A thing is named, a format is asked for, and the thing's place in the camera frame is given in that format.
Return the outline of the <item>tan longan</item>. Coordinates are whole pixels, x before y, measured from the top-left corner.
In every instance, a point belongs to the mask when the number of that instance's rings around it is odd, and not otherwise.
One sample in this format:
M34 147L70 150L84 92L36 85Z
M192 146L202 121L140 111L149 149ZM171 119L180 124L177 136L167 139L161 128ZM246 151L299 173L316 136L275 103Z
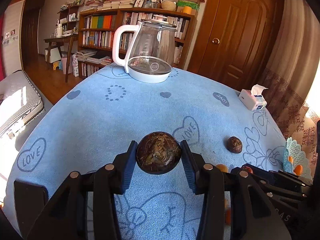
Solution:
M224 164L217 164L215 165L221 172L228 173L228 167Z
M228 209L229 206L228 206L228 200L227 199L224 200L224 206L225 206L225 209Z

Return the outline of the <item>red cherry tomato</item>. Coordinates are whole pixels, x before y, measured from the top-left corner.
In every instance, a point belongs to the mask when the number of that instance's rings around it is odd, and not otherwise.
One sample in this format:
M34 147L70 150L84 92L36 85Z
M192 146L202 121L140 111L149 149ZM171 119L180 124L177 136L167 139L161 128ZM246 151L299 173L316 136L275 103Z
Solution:
M244 171L246 171L247 173L253 174L253 170L252 170L252 168L249 167L249 166L244 165L244 166L242 167L242 169L243 169Z

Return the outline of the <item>dark water chestnut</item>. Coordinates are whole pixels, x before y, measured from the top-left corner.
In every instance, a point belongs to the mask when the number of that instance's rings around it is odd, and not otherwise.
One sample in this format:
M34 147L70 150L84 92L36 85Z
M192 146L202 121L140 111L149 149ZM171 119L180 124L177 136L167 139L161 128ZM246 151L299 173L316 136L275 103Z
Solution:
M237 137L229 137L227 140L227 150L232 153L241 153L242 152L242 142Z
M166 132L152 132L138 144L136 162L148 174L165 174L179 163L182 150L175 138Z

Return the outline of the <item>orange kumquat in basket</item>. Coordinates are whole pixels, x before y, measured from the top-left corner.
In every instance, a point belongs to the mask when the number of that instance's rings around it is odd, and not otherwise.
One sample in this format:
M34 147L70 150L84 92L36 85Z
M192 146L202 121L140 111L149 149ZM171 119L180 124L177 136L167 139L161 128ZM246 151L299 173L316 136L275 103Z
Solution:
M294 169L294 173L297 176L301 176L303 174L303 166L302 165L297 165Z

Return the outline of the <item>blue patterned tablecloth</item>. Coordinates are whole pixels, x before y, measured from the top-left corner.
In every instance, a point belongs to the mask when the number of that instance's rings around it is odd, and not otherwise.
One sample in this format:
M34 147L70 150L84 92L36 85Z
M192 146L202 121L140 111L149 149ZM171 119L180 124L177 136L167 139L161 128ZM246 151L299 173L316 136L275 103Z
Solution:
M18 229L14 181L43 185L49 197L72 172L97 171L141 140L147 167L166 163L172 140L185 140L208 163L229 169L252 164L282 168L285 139L267 109L250 111L239 92L205 77L172 69L162 83L143 83L122 67L107 66L84 79L43 117L13 163L4 213ZM242 142L239 154L226 148ZM123 239L196 239L203 196L188 186L181 161L174 170L147 174L136 164L129 189L115 195Z

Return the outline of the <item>mint lattice fruit basket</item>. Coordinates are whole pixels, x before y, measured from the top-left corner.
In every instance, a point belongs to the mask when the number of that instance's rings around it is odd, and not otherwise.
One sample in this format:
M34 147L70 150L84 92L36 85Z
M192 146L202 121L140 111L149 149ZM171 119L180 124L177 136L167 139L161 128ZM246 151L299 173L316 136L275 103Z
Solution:
M290 163L288 161L289 156L293 158L293 163ZM300 146L300 144L298 144L296 140L290 137L287 139L284 148L283 170L285 172L295 174L294 169L297 165L303 166L303 174L301 175L301 177L312 179L309 161L306 158L305 152L302 151L302 147Z

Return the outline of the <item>white tissue pack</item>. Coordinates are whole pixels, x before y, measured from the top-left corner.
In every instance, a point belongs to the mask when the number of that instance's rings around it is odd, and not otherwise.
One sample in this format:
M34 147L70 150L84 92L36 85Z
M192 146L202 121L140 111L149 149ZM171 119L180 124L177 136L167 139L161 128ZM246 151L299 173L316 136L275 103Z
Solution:
M238 98L250 111L264 109L267 105L262 92L267 88L261 85L254 85L251 90L242 89Z

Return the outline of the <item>grey white cushion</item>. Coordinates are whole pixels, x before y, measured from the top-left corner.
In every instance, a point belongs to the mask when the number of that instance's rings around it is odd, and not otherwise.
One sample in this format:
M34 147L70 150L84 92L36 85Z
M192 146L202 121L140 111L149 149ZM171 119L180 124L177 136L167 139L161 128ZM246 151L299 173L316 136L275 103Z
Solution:
M44 101L24 71L1 81L1 137L15 136L44 111Z

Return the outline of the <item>patterned beige curtain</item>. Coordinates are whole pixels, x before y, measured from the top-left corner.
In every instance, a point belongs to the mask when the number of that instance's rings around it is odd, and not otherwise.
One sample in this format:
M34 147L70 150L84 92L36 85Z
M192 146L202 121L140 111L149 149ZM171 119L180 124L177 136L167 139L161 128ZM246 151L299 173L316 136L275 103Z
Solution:
M284 0L280 29L259 83L285 138L302 147L314 174L319 121L319 21L306 0Z

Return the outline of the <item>brown wooden door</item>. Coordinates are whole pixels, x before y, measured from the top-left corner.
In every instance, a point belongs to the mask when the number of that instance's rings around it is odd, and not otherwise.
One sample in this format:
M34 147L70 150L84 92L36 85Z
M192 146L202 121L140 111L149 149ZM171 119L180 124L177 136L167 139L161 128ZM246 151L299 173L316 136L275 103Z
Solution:
M206 0L187 70L251 89L266 68L283 10L284 0Z

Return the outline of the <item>stacked boxes on shelf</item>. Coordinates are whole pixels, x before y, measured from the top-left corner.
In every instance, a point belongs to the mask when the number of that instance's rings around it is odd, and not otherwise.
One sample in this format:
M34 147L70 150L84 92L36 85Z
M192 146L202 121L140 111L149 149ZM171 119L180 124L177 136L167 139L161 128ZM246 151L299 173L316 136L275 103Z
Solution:
M200 4L204 2L205 0L177 0L176 11L197 16L200 9Z

